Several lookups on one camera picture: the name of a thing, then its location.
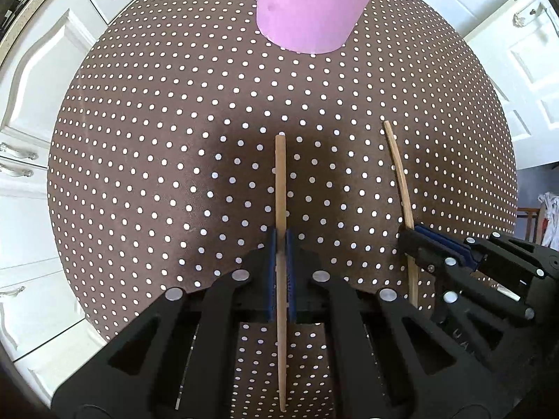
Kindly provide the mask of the brown polka dot tablecloth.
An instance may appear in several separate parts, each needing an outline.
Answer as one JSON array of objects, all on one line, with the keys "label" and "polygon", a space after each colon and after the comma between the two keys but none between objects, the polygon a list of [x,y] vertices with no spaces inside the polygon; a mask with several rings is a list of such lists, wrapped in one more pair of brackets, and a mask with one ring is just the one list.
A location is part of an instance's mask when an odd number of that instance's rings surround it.
[{"label": "brown polka dot tablecloth", "polygon": [[[81,64],[48,162],[53,234],[104,348],[59,418],[503,418],[514,396],[408,300],[405,229],[514,226],[513,142],[477,57],[421,0],[370,0],[341,48],[272,44],[257,0],[137,0]],[[286,140],[297,243],[286,411],[265,304]]]}]

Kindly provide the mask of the wooden chopstick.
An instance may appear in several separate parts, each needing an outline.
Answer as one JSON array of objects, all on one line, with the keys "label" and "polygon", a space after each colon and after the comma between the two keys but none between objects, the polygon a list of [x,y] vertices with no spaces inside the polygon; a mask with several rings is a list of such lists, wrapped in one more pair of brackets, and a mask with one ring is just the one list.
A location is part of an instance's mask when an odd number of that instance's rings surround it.
[{"label": "wooden chopstick", "polygon": [[281,412],[286,411],[287,396],[287,262],[285,235],[287,231],[287,170],[286,140],[275,137],[275,216],[277,233],[276,254],[276,313],[278,342],[278,401]]},{"label": "wooden chopstick", "polygon": [[[391,159],[395,168],[395,175],[399,187],[401,203],[402,203],[402,213],[403,220],[406,230],[414,229],[414,219],[412,213],[412,206],[409,197],[406,175],[402,163],[402,158],[397,146],[397,142],[392,130],[392,125],[389,121],[383,122],[384,130],[386,133],[387,144],[390,148]],[[419,307],[419,268],[415,264],[413,257],[408,255],[406,257],[407,261],[407,283],[408,283],[408,300],[413,307]]]}]

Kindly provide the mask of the white door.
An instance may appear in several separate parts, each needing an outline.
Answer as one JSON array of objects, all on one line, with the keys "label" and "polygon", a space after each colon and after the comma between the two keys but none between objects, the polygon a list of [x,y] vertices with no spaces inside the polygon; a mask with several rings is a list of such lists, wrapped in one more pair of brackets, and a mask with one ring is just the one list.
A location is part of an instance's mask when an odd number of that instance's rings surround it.
[{"label": "white door", "polygon": [[537,0],[423,1],[464,37],[490,77],[518,168],[557,162],[558,34],[513,26],[514,13]]}]

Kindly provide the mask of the pink cylindrical utensil holder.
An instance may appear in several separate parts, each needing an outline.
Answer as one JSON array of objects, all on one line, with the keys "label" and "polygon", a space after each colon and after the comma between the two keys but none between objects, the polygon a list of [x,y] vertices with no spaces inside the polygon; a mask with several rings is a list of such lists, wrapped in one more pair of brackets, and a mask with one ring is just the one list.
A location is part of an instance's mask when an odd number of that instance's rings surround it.
[{"label": "pink cylindrical utensil holder", "polygon": [[330,53],[342,46],[370,0],[257,0],[259,31],[287,50]]}]

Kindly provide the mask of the cream kitchen base cabinets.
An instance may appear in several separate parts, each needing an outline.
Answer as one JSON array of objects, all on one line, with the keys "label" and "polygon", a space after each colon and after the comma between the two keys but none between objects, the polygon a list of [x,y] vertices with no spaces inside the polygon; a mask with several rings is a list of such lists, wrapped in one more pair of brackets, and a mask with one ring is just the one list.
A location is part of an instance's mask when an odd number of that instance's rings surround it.
[{"label": "cream kitchen base cabinets", "polygon": [[50,229],[54,125],[82,61],[133,1],[1,0],[1,347],[44,403],[101,344]]}]

